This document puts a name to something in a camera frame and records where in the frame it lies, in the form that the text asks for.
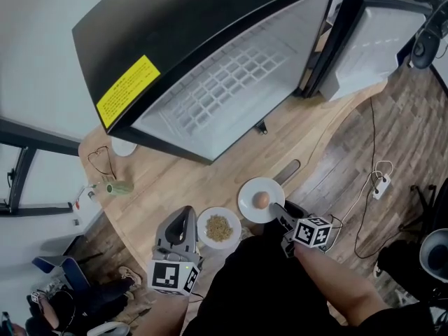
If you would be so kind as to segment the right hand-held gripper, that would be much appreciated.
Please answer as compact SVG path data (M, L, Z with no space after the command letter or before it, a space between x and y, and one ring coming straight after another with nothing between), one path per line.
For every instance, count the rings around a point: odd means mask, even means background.
M284 206L271 203L269 211L285 229L281 247L287 258L294 256L294 243L308 248L326 246L333 224L308 213L301 206L285 201Z

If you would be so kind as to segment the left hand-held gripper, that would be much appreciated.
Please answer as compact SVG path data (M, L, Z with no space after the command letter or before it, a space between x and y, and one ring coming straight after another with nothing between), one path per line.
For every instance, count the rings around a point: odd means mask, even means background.
M181 253L166 248L196 251L197 215L192 206L171 213L156 232L157 247L148 262L147 286L165 295L189 296L194 288L204 258L196 252Z

